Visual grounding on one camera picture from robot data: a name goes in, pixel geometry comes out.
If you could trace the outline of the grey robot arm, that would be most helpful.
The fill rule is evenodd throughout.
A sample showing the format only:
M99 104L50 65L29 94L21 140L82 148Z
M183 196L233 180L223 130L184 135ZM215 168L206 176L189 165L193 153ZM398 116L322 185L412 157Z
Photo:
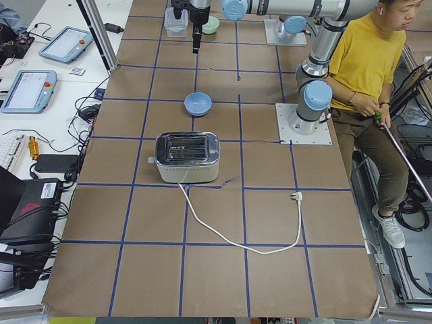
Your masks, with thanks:
M209 22L210 1L172 1L174 16L178 20L184 10L188 11L192 22L192 52L199 53L203 26ZM275 45L285 42L291 35L304 31L307 17L312 16L312 5L306 1L221 1L222 14L231 21L241 20L245 15L266 16L277 14L276 20L265 20L272 23Z
M351 20L359 19L375 9L376 1L222 1L221 8L229 20L240 20L246 14L264 16L286 14L323 18L308 58L296 70L300 100L288 118L289 127L297 134L315 132L321 114L329 107L332 90L323 81L328 65L342 33Z

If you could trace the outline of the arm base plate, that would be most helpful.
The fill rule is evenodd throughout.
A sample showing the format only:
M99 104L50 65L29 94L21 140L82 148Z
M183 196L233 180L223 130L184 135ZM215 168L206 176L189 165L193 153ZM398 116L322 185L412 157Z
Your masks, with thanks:
M288 23L281 22L279 19L265 19L265 35L268 45L305 47L307 40L303 32L305 25L297 33L290 33L286 29Z
M304 121L297 114L297 104L276 103L279 141L282 144L332 145L325 112L317 121Z

